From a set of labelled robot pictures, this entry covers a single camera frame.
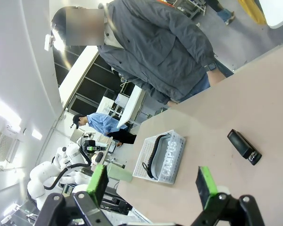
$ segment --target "desk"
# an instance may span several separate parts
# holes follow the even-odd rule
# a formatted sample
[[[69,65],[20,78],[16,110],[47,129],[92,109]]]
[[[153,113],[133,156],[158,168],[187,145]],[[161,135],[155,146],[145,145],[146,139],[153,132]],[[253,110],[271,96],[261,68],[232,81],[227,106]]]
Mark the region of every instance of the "desk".
[[[266,22],[270,28],[283,25],[283,0],[259,0]]]
[[[144,100],[144,97],[146,95],[146,92],[139,88],[138,86],[135,86],[129,100],[125,106],[124,112],[122,114],[122,117],[120,118],[117,128],[120,128],[122,125],[124,125],[126,122],[128,122],[132,117],[135,119],[139,110],[142,107],[142,102]]]
[[[267,226],[283,226],[283,47],[141,124],[126,169],[134,170],[147,137],[174,129],[186,138],[174,185],[133,178],[117,193],[153,222],[188,226],[202,211],[195,185],[209,166],[233,197],[253,195]],[[252,166],[227,134],[240,131],[261,153]]]

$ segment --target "white plastic basket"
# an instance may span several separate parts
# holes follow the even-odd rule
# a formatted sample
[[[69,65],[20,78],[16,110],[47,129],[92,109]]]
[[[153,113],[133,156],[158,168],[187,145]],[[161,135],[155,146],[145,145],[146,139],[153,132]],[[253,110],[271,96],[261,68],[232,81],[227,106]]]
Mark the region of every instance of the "white plastic basket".
[[[149,158],[154,148],[155,140],[157,139],[158,136],[167,133],[171,135],[171,138],[167,146],[165,159],[162,164],[162,170],[160,172],[158,180],[151,179],[148,176],[146,170],[143,168],[142,163],[144,162],[148,164]],[[178,172],[178,168],[180,165],[181,157],[183,155],[184,145],[185,145],[185,138],[180,136],[174,130],[145,139],[140,155],[138,156],[138,160],[133,172],[133,176],[155,182],[174,184]]]

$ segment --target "white ceiling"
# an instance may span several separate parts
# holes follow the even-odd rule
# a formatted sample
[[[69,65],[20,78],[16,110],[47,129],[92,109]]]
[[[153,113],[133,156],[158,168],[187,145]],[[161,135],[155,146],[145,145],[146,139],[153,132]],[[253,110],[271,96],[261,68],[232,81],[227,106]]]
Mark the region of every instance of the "white ceiling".
[[[62,112],[52,51],[44,50],[50,33],[49,2],[43,0],[0,0],[0,101],[22,119],[27,134],[21,142],[15,166],[28,178],[54,121]],[[4,120],[0,117],[0,130]],[[39,141],[33,129],[42,134]],[[0,218],[4,207],[21,200],[17,174],[0,172]]]

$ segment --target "ceiling light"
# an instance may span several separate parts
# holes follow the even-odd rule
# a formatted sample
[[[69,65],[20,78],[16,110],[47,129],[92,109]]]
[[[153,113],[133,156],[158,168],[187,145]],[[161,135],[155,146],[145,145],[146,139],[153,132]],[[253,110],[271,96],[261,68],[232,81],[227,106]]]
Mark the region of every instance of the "ceiling light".
[[[33,136],[34,138],[37,138],[38,140],[41,140],[41,139],[42,139],[42,134],[39,133],[38,131],[36,131],[35,129],[33,130],[32,136]]]
[[[60,35],[58,34],[58,32],[55,29],[53,29],[52,34],[55,37],[55,40],[53,42],[53,46],[59,51],[64,51],[65,50],[65,44],[64,44],[63,40],[61,39]]]
[[[19,126],[21,118],[5,103],[0,101],[0,116],[5,118],[13,126]]]
[[[6,215],[8,215],[11,211],[16,210],[16,207],[17,207],[17,206],[18,206],[17,203],[11,204],[9,207],[7,207],[7,208],[4,210],[3,216],[6,216]]]

